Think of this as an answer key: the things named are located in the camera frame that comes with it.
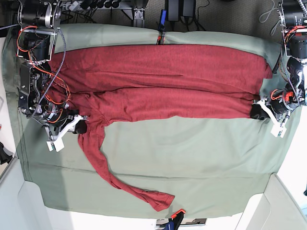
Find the red long-sleeve T-shirt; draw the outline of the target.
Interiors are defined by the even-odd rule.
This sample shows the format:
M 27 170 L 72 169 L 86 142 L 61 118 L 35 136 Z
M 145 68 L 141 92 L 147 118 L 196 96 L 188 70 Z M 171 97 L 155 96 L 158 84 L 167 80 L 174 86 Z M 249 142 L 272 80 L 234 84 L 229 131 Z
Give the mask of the red long-sleeve T-shirt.
M 114 122 L 187 118 L 249 118 L 253 100 L 272 70 L 264 57 L 210 45 L 105 46 L 57 53 L 50 61 L 67 83 L 70 107 L 88 116 L 78 144 L 111 186 L 148 203 L 170 207 L 174 196 L 128 185 L 100 151 Z

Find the green table cloth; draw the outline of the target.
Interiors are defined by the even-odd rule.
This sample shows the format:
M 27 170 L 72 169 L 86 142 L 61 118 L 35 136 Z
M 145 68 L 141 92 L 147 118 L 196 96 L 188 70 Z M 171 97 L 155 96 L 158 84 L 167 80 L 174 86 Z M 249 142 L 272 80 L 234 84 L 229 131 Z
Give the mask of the green table cloth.
M 62 27 L 55 54 L 105 46 L 157 45 L 158 31 L 103 24 Z M 168 32 L 163 45 L 223 46 L 265 58 L 271 70 L 280 45 L 261 38 L 221 32 Z M 11 34 L 0 44 L 2 80 L 10 125 L 24 179 L 38 185 L 45 206 L 90 214 L 131 218 L 167 218 L 185 209 L 189 218 L 214 218 L 242 212 L 248 200 L 264 192 L 278 172 L 304 108 L 295 109 L 283 138 L 271 134 L 270 119 L 187 118 L 174 116 L 136 122 L 114 122 L 104 128 L 100 151 L 108 168 L 122 182 L 174 196 L 170 207 L 155 211 L 148 203 L 119 190 L 93 168 L 78 144 L 78 136 L 64 136 L 64 149 L 47 147 L 42 124 L 18 109 L 18 68 Z M 264 79 L 261 90 L 282 88 L 280 74 Z

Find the black clamp left edge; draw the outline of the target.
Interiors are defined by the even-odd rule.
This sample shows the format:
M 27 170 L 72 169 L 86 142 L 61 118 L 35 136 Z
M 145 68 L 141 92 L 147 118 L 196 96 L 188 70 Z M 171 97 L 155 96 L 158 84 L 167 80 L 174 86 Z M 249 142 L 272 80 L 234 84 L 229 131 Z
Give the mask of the black clamp left edge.
M 4 145 L 0 142 L 0 164 L 3 165 L 5 163 L 10 163 L 11 160 L 12 160 L 12 156 L 9 156 L 4 151 Z

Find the white bin bottom right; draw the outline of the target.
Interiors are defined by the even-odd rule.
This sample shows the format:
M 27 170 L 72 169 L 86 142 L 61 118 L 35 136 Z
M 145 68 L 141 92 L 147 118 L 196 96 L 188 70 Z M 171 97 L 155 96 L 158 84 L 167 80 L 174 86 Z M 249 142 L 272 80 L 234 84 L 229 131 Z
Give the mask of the white bin bottom right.
M 258 202 L 248 202 L 237 230 L 305 230 L 307 218 L 277 174 L 272 174 Z

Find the white bin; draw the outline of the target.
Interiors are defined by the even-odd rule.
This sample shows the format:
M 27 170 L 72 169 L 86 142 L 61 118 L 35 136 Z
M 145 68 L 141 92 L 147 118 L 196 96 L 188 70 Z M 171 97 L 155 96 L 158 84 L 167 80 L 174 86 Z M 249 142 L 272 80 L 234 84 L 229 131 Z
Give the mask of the white bin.
M 45 206 L 37 184 L 24 179 L 14 158 L 0 176 L 0 228 L 2 230 L 72 230 L 70 212 Z
M 307 218 L 277 174 L 272 174 L 258 202 L 248 202 L 237 230 L 305 230 Z

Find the white bin bottom left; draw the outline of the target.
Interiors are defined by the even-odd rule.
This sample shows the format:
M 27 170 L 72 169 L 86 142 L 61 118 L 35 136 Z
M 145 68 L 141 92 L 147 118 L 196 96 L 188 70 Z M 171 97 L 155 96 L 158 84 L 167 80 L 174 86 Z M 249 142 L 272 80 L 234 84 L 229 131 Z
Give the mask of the white bin bottom left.
M 24 179 L 14 158 L 0 176 L 0 228 L 2 230 L 72 230 L 70 212 L 45 206 L 37 184 Z

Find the white power strip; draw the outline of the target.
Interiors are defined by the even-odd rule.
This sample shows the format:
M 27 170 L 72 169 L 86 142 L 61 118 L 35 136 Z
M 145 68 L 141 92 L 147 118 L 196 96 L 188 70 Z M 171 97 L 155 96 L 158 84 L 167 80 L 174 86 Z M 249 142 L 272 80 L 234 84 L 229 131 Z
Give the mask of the white power strip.
M 76 12 L 81 9 L 81 1 L 79 0 L 63 1 L 61 7 L 64 11 Z

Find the blue clamp top middle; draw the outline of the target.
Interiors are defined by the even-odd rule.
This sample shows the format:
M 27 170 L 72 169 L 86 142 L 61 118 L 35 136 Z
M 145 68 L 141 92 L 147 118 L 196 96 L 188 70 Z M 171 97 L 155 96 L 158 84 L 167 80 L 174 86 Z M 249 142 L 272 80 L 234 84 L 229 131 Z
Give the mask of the blue clamp top middle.
M 166 13 L 167 11 L 162 9 L 160 14 L 160 20 L 158 25 L 158 31 L 160 32 L 160 35 L 158 36 L 157 45 L 163 45 L 165 42 L 165 20 L 166 20 Z

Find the blue orange clamp bottom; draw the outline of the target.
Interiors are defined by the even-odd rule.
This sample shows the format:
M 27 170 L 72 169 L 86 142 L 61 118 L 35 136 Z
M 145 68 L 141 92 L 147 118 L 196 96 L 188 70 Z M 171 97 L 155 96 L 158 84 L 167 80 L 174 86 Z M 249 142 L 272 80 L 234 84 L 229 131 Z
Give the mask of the blue orange clamp bottom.
M 171 218 L 166 223 L 164 230 L 178 230 L 186 211 L 184 209 L 180 209 L 175 212 Z

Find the metal table leg bracket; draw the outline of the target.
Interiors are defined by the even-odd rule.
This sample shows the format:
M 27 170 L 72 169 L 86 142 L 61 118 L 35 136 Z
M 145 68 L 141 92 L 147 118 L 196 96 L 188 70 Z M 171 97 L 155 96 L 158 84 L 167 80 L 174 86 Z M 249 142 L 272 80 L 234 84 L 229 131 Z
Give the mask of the metal table leg bracket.
M 144 12 L 145 9 L 137 9 L 135 8 L 133 10 L 133 26 L 138 28 L 144 28 L 145 27 L 145 19 L 144 19 Z

